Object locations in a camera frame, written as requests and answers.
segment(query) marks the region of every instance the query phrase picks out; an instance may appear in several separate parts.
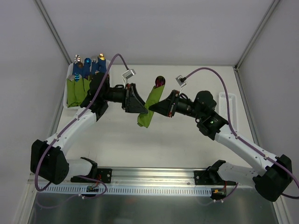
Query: white wall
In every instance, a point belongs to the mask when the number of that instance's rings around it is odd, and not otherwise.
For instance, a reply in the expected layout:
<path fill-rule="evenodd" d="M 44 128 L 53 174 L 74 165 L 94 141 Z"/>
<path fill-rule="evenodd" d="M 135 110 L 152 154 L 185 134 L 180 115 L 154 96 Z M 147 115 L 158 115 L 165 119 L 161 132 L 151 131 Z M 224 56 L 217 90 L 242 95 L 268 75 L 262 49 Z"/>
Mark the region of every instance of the white wall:
<path fill-rule="evenodd" d="M 32 0 L 0 6 L 0 217 L 13 223 L 30 172 L 31 144 L 44 139 L 67 63 Z"/>
<path fill-rule="evenodd" d="M 43 2 L 71 57 L 100 50 L 130 64 L 235 65 L 272 0 Z"/>
<path fill-rule="evenodd" d="M 298 11 L 299 1 L 282 1 L 240 74 L 263 147 L 289 156 L 299 178 Z M 299 190 L 292 183 L 286 193 L 298 196 Z M 286 200 L 293 222 L 299 223 L 299 201 Z"/>

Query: black mount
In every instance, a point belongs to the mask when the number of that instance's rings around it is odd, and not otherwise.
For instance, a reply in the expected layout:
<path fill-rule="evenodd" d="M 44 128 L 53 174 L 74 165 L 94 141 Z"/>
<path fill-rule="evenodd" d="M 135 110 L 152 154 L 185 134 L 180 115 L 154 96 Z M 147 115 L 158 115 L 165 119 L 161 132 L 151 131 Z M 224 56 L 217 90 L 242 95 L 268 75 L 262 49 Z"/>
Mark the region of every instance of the black mount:
<path fill-rule="evenodd" d="M 40 140 L 36 140 L 32 144 L 30 163 L 32 173 L 36 173 L 37 164 L 48 146 L 46 141 Z M 69 164 L 60 147 L 51 147 L 42 162 L 38 175 L 53 184 L 60 184 L 66 178 L 68 172 Z"/>
<path fill-rule="evenodd" d="M 89 91 L 80 105 L 81 107 L 87 107 L 93 96 L 96 94 L 100 83 L 103 80 L 104 73 L 97 73 L 89 84 Z M 121 103 L 121 107 L 127 113 L 148 113 L 148 110 L 144 107 L 145 102 L 139 96 L 136 84 L 131 83 L 126 86 L 116 85 L 115 87 L 110 87 L 109 79 L 106 78 L 102 88 L 100 89 L 96 100 L 90 107 L 92 112 L 96 113 L 97 120 L 104 114 L 108 108 L 107 101 Z"/>
<path fill-rule="evenodd" d="M 276 157 L 280 165 L 287 168 L 292 173 L 292 161 L 286 155 Z M 292 178 L 280 167 L 273 164 L 266 167 L 267 171 L 263 176 L 253 177 L 257 192 L 265 199 L 274 202 L 284 192 L 292 182 Z"/>
<path fill-rule="evenodd" d="M 92 164 L 92 168 L 86 177 L 97 180 L 98 176 L 100 176 L 100 179 L 99 179 L 100 181 L 102 181 L 104 183 L 111 183 L 112 169 L 98 168 L 98 164 L 95 161 L 92 161 L 85 157 L 81 157 L 81 159 L 89 161 Z M 94 183 L 94 181 L 89 181 L 89 180 L 80 178 L 78 176 L 72 177 L 71 182 L 73 182 L 73 183 Z"/>
<path fill-rule="evenodd" d="M 150 106 L 149 110 L 170 118 L 176 112 L 195 118 L 199 131 L 214 140 L 216 133 L 219 133 L 228 121 L 215 112 L 216 101 L 212 94 L 209 91 L 200 91 L 194 102 L 181 97 L 179 91 L 173 90 L 165 100 Z"/>
<path fill-rule="evenodd" d="M 206 170 L 195 170 L 194 171 L 194 182 L 195 185 L 225 185 L 225 181 L 221 179 L 217 171 L 219 167 L 225 163 L 224 160 L 218 160 L 212 166 Z M 235 186 L 236 183 L 233 181 L 227 181 L 228 186 Z"/>

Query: cable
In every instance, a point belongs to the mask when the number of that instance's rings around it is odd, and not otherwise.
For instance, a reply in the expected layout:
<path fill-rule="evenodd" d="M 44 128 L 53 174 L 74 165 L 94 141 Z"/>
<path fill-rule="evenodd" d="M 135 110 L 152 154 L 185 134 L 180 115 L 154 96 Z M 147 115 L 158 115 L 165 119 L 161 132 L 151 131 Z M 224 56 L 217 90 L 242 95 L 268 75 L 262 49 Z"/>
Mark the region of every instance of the cable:
<path fill-rule="evenodd" d="M 92 196 L 92 197 L 86 197 L 86 196 L 82 196 L 81 194 L 75 194 L 75 195 L 70 196 L 69 198 L 67 198 L 66 200 L 64 200 L 63 202 L 61 202 L 60 204 L 54 205 L 54 206 L 43 206 L 43 205 L 41 205 L 38 202 L 38 194 L 37 194 L 36 195 L 36 204 L 39 207 L 43 208 L 43 209 L 54 209 L 54 208 L 60 207 L 61 205 L 63 205 L 64 203 L 66 203 L 67 201 L 71 200 L 72 198 L 74 198 L 76 196 L 82 197 L 82 199 L 95 199 L 95 198 L 98 198 L 98 197 L 102 196 L 103 194 L 105 194 L 107 192 L 107 190 L 108 190 L 107 185 L 104 182 L 102 182 L 102 181 L 99 181 L 99 180 L 96 180 L 96 179 L 92 179 L 92 178 L 88 178 L 88 177 L 85 177 L 85 176 L 77 176 L 77 177 L 80 177 L 82 179 L 86 179 L 86 180 L 89 180 L 89 181 L 99 182 L 99 183 L 101 183 L 105 187 L 105 189 L 104 189 L 104 191 L 102 193 L 97 194 L 96 196 Z"/>
<path fill-rule="evenodd" d="M 227 110 L 228 110 L 228 125 L 229 125 L 229 129 L 231 130 L 231 132 L 234 134 L 234 136 L 239 139 L 241 142 L 243 142 L 245 145 L 249 146 L 250 148 L 252 148 L 255 152 L 257 152 L 258 154 L 260 154 L 262 157 L 264 157 L 265 159 L 269 160 L 270 162 L 272 162 L 273 164 L 275 164 L 276 166 L 280 167 L 281 169 L 283 169 L 296 183 L 297 187 L 299 188 L 299 181 L 298 179 L 295 177 L 294 174 L 292 174 L 287 168 L 285 168 L 284 166 L 282 166 L 281 164 L 279 164 L 278 162 L 274 161 L 272 158 L 267 157 L 264 153 L 262 153 L 260 150 L 258 150 L 256 147 L 254 147 L 253 145 L 251 145 L 250 143 L 248 143 L 246 140 L 244 140 L 242 137 L 238 136 L 237 133 L 235 132 L 232 124 L 231 124 L 231 120 L 230 120 L 230 113 L 229 113 L 229 99 L 228 99 L 228 90 L 224 84 L 224 81 L 222 79 L 222 77 L 218 74 L 218 72 L 216 72 L 215 70 L 208 68 L 208 67 L 202 67 L 199 69 L 194 70 L 193 72 L 191 72 L 189 75 L 187 75 L 185 78 L 183 78 L 183 80 L 185 81 L 187 78 L 189 78 L 191 75 L 193 75 L 195 72 L 200 71 L 200 70 L 209 70 L 211 72 L 213 72 L 216 76 L 218 76 L 218 78 L 220 79 L 222 86 L 224 88 L 225 91 L 225 97 L 226 97 L 226 103 L 227 103 Z M 286 195 L 286 194 L 281 194 L 285 197 L 291 198 L 291 199 L 299 199 L 299 196 L 290 196 L 290 195 Z"/>
<path fill-rule="evenodd" d="M 181 93 L 179 96 L 183 99 L 189 99 L 188 96 L 184 93 Z"/>
<path fill-rule="evenodd" d="M 121 56 L 121 54 L 116 54 L 116 55 L 114 55 L 114 57 L 111 59 L 111 62 L 110 62 L 110 64 L 109 64 L 109 66 L 108 66 L 108 68 L 107 68 L 107 70 L 106 70 L 106 72 L 105 72 L 105 74 L 104 74 L 104 77 L 103 77 L 103 79 L 102 79 L 102 81 L 101 81 L 101 83 L 100 83 L 100 85 L 99 85 L 99 87 L 98 87 L 98 89 L 97 89 L 97 91 L 96 91 L 96 93 L 94 94 L 94 97 L 93 97 L 93 99 L 90 101 L 90 103 L 89 103 L 89 105 L 78 115 L 78 118 L 80 118 L 80 117 L 82 117 L 83 116 L 83 114 L 91 107 L 91 105 L 94 103 L 94 101 L 95 101 L 95 99 L 97 98 L 97 96 L 98 96 L 98 94 L 99 94 L 99 92 L 100 92 L 100 90 L 101 90 L 101 88 L 102 88 L 102 86 L 103 86 L 103 84 L 104 84 L 104 81 L 105 81 L 105 79 L 106 79 L 106 77 L 107 77 L 107 75 L 108 75 L 108 73 L 109 73 L 109 71 L 110 71 L 110 68 L 111 68 L 111 66 L 112 66 L 112 64 L 113 64 L 113 62 L 115 61 L 115 59 L 117 58 L 117 56 L 119 56 L 120 58 L 121 58 L 121 60 L 122 60 L 122 62 L 123 62 L 123 64 L 125 65 L 125 67 L 126 67 L 126 69 L 127 70 L 129 70 L 129 68 L 128 68 L 128 66 L 127 66 L 127 64 L 126 64 L 126 62 L 125 62 L 125 60 L 123 59 L 123 57 Z M 59 134 L 57 135 L 57 139 L 59 139 L 60 137 L 61 137 L 61 135 L 73 124 L 73 123 L 75 123 L 77 121 L 77 119 L 73 119 L 68 125 L 66 125 L 60 132 L 59 132 Z M 39 188 L 39 186 L 38 186 L 38 174 L 39 174 L 39 170 L 40 170 L 40 168 L 41 168 L 41 165 L 42 165 L 42 161 L 44 160 L 44 158 L 45 158 L 45 156 L 46 156 L 46 154 L 48 153 L 48 151 L 51 149 L 51 147 L 54 145 L 54 143 L 57 141 L 57 139 L 54 139 L 50 144 L 49 144 L 49 146 L 46 148 L 46 150 L 44 151 L 44 153 L 42 154 L 42 156 L 41 156 L 41 158 L 40 158 L 40 160 L 39 160 L 39 162 L 38 162 L 38 164 L 37 164 L 37 167 L 36 167 L 36 175 L 35 175 L 35 177 L 34 177 L 34 185 L 35 185 L 35 188 L 36 188 L 36 190 L 37 191 L 39 191 L 39 192 L 41 192 L 41 191 L 44 191 L 50 184 L 51 184 L 51 182 L 49 182 L 44 188 Z"/>
<path fill-rule="evenodd" d="M 235 187 L 234 187 L 234 189 L 225 197 L 225 198 L 223 198 L 223 199 L 220 199 L 220 200 L 212 200 L 212 201 L 210 201 L 209 203 L 207 203 L 207 204 L 202 204 L 201 202 L 199 202 L 198 200 L 197 200 L 197 198 L 196 198 L 196 201 L 198 202 L 198 204 L 200 204 L 200 205 L 203 205 L 203 206 L 208 206 L 208 205 L 210 205 L 210 204 L 213 204 L 213 203 L 215 203 L 215 202 L 221 202 L 221 203 L 223 203 L 225 200 L 227 200 L 233 193 L 234 193 L 234 191 L 237 189 L 237 187 L 238 187 L 238 185 L 239 185 L 239 183 L 237 183 L 236 185 L 235 185 Z"/>

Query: connector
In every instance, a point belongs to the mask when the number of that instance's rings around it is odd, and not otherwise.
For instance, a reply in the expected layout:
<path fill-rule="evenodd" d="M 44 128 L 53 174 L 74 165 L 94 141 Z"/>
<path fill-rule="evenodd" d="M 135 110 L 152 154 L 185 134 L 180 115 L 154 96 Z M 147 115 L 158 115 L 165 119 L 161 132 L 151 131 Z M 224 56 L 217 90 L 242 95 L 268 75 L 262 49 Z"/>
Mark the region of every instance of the connector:
<path fill-rule="evenodd" d="M 178 84 L 181 88 L 183 88 L 187 85 L 187 82 L 185 82 L 185 80 L 186 80 L 186 78 L 183 78 L 181 75 L 176 77 L 176 81 L 178 82 Z"/>
<path fill-rule="evenodd" d="M 126 70 L 122 75 L 122 80 L 124 82 L 124 85 L 127 84 L 127 81 L 129 78 L 131 78 L 132 76 L 136 75 L 136 72 L 134 71 L 134 69 L 129 69 L 129 70 Z"/>

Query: white cable tray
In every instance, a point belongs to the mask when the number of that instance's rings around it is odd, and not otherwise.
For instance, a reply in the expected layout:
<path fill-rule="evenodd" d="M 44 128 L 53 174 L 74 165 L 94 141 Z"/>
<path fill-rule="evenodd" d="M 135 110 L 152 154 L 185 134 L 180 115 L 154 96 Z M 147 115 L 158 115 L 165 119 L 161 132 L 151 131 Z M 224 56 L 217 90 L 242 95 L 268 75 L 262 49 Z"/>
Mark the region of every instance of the white cable tray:
<path fill-rule="evenodd" d="M 235 94 L 229 93 L 228 94 L 228 101 L 229 101 L 229 115 L 232 126 L 236 131 L 238 131 L 238 118 L 237 118 L 237 97 Z M 226 96 L 224 92 L 219 93 L 219 115 L 222 116 L 224 119 L 228 119 L 228 108 L 226 102 Z"/>
<path fill-rule="evenodd" d="M 95 192 L 87 192 L 88 185 L 50 185 L 44 193 L 60 193 L 60 194 L 96 194 Z M 104 191 L 104 186 L 98 186 L 99 192 Z M 107 195 L 169 195 L 169 196 L 207 196 L 210 197 L 211 188 L 207 187 L 144 187 L 144 186 L 108 186 L 105 193 Z"/>

